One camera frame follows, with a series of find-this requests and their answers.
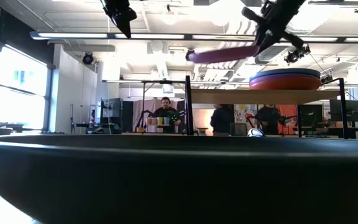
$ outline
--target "glass window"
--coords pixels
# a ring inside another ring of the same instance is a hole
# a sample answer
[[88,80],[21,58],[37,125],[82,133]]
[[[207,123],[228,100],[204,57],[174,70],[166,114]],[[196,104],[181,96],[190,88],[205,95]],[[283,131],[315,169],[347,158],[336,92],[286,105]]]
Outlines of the glass window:
[[26,55],[3,47],[0,52],[0,84],[45,96],[48,68]]
[[0,87],[0,122],[24,124],[23,128],[42,129],[45,99]]
[[0,123],[44,127],[48,68],[12,47],[0,52]]

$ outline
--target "dark shirt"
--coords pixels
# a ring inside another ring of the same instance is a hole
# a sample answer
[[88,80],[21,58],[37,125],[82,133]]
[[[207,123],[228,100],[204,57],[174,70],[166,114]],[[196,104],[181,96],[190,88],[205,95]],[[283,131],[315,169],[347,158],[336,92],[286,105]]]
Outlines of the dark shirt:
[[267,122],[263,125],[262,131],[265,134],[278,134],[278,120],[280,119],[280,111],[277,108],[264,106],[258,110],[255,116],[259,121]]
[[157,109],[154,114],[154,118],[157,117],[163,117],[163,118],[170,118],[169,119],[169,126],[163,127],[164,133],[175,133],[175,121],[179,120],[179,113],[177,110],[175,110],[172,107],[169,107],[168,109],[159,108]]
[[230,133],[230,124],[234,122],[234,115],[227,108],[217,108],[211,117],[210,125],[214,133]]

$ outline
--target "orange disc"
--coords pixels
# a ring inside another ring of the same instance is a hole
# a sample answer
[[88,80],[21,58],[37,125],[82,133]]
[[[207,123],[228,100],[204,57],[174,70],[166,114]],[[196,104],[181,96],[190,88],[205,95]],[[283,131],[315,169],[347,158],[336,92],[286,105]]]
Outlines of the orange disc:
[[257,82],[249,88],[251,90],[317,90],[320,85],[320,79],[296,77]]

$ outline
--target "person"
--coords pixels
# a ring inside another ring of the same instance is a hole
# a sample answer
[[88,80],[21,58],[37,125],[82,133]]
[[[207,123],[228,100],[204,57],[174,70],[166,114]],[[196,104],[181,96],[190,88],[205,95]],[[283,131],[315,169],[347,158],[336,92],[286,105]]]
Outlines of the person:
[[215,110],[210,125],[214,136],[229,136],[230,124],[234,123],[234,115],[227,105],[214,105]]
[[175,133],[175,126],[180,124],[179,113],[175,108],[171,107],[171,100],[168,97],[161,99],[161,107],[154,111],[153,117],[170,118],[170,125],[163,127],[164,133]]
[[278,134],[278,120],[281,118],[280,111],[275,105],[264,105],[258,110],[255,118],[262,122],[262,131],[265,134]]

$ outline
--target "blue disc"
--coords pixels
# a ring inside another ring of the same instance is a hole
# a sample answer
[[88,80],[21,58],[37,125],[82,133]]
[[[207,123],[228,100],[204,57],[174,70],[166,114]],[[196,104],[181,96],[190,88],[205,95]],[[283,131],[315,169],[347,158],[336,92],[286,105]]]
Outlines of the blue disc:
[[286,73],[312,75],[314,77],[320,78],[320,72],[317,70],[308,69],[308,68],[282,68],[282,69],[258,72],[253,77],[250,77],[249,80],[251,81],[254,78],[264,77],[266,75],[277,75],[277,74],[286,74]]

